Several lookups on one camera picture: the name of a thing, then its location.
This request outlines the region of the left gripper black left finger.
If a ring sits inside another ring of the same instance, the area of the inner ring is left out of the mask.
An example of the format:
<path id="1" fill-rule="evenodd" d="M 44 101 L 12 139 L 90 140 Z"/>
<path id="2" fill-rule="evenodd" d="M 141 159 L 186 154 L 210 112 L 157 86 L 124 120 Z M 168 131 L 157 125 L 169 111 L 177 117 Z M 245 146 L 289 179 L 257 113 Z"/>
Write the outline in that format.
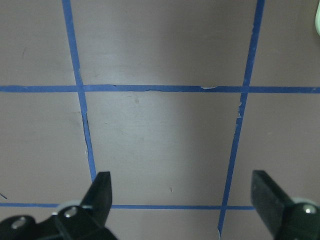
<path id="1" fill-rule="evenodd" d="M 83 199 L 67 205 L 42 222 L 14 215 L 0 222 L 2 240 L 116 240 L 105 227 L 112 206 L 109 171 L 99 172 Z"/>

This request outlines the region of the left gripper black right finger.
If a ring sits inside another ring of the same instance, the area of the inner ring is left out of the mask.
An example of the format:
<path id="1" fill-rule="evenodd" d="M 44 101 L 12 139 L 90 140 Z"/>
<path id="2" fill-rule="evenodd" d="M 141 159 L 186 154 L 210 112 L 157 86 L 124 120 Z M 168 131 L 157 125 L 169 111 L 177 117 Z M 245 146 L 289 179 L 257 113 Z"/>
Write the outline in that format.
<path id="1" fill-rule="evenodd" d="M 274 240 L 318 240 L 320 205 L 290 197 L 264 170 L 253 170 L 251 203 Z"/>

